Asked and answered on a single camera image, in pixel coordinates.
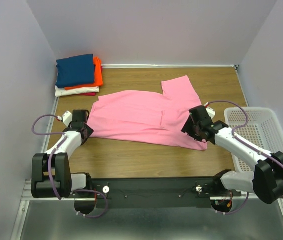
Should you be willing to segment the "pink t shirt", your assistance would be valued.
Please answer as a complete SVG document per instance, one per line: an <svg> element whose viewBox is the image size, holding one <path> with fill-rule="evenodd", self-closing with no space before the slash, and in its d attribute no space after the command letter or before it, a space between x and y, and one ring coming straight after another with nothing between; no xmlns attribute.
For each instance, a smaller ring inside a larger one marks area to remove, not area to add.
<svg viewBox="0 0 283 240"><path fill-rule="evenodd" d="M125 90L99 96L87 124L93 137L205 151L182 128L201 100L188 76L162 81L163 93Z"/></svg>

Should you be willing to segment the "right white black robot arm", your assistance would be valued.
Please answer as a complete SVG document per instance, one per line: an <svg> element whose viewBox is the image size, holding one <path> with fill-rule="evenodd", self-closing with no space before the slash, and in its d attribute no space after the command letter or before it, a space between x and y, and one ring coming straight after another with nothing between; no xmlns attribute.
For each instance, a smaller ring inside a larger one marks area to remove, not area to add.
<svg viewBox="0 0 283 240"><path fill-rule="evenodd" d="M237 133L246 127L249 115L245 108L235 108L243 115L243 123L234 127L229 121L213 121L215 112L209 104L186 111L181 132L197 142L211 143L229 151L245 162L250 171L224 170L212 177L207 186L197 186L197 192L223 196L228 191L241 191L256 195L262 202L272 204L283 198L283 152L271 152Z"/></svg>

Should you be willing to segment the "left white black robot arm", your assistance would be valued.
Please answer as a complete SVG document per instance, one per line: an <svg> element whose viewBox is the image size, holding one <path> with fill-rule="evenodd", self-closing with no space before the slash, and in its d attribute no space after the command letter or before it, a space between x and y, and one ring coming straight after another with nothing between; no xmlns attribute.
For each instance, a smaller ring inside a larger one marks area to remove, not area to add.
<svg viewBox="0 0 283 240"><path fill-rule="evenodd" d="M37 136L60 135L60 139L43 153L36 153L32 158L31 194L35 199L68 198L75 191L80 197L88 197L93 186L88 182L87 173L71 174L70 158L77 148L84 145L94 130L88 126L88 110L66 111L62 116L46 114L40 116L32 125L32 132ZM45 117L55 118L65 126L63 131L40 133L36 124Z"/></svg>

